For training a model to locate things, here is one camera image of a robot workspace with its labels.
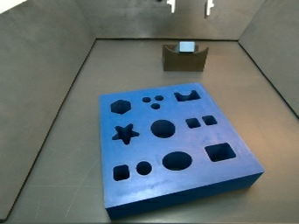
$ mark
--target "gray floor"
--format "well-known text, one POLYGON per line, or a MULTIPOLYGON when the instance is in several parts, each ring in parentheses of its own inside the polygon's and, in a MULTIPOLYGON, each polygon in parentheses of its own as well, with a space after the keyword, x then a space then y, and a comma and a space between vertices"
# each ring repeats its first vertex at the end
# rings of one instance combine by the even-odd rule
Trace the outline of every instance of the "gray floor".
POLYGON ((100 40, 78 74, 8 222, 99 223, 101 94, 200 82, 256 155, 265 173, 255 185, 127 222, 299 222, 299 123, 237 42, 209 47, 204 73, 164 73, 163 44, 100 40))

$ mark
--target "hexagon-shaped hole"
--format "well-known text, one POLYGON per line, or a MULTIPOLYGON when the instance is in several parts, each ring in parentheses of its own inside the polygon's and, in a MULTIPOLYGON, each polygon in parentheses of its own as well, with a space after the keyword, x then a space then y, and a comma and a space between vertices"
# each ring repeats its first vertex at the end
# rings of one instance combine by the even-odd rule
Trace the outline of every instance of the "hexagon-shaped hole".
POLYGON ((131 109, 131 102, 117 100, 113 103, 111 103, 111 112, 123 115, 129 109, 131 109))

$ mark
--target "oval hole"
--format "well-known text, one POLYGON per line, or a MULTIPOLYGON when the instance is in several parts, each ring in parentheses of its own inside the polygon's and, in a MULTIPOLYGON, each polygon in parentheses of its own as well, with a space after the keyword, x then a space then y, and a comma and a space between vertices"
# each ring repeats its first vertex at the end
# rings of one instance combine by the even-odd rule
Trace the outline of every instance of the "oval hole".
POLYGON ((181 171, 192 164, 192 157, 181 151, 175 151, 163 157, 163 166, 171 171, 181 171))
POLYGON ((143 161, 136 165, 135 169, 136 169, 136 172, 144 176, 152 171, 152 166, 148 162, 143 161))

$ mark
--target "arch-shaped hole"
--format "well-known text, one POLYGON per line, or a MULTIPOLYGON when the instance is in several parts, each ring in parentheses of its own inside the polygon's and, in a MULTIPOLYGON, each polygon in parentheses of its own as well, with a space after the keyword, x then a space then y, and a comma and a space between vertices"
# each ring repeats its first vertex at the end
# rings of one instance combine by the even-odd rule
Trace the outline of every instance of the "arch-shaped hole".
POLYGON ((152 108, 152 109, 159 109, 159 108, 160 108, 160 104, 159 104, 159 103, 153 103, 153 104, 151 105, 151 108, 152 108))
POLYGON ((136 172, 144 176, 152 171, 152 166, 148 162, 143 161, 136 165, 135 169, 136 172))
POLYGON ((163 157, 163 166, 171 171, 181 171, 192 164, 192 157, 183 151, 175 151, 163 157))
POLYGON ((187 95, 183 95, 180 93, 173 93, 173 95, 177 102, 187 102, 187 101, 193 101, 200 99, 200 96, 195 90, 192 90, 191 93, 187 95))
POLYGON ((167 120, 157 120, 152 124, 151 131, 153 132, 155 136, 167 138, 171 137, 175 133, 175 126, 167 120))

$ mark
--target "back wall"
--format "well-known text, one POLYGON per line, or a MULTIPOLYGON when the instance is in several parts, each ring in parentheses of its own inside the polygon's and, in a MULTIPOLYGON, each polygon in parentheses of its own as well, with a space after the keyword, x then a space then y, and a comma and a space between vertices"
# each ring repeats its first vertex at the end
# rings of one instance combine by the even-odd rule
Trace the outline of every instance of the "back wall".
POLYGON ((176 0, 176 10, 156 0, 76 0, 99 39, 239 40, 264 0, 176 0))

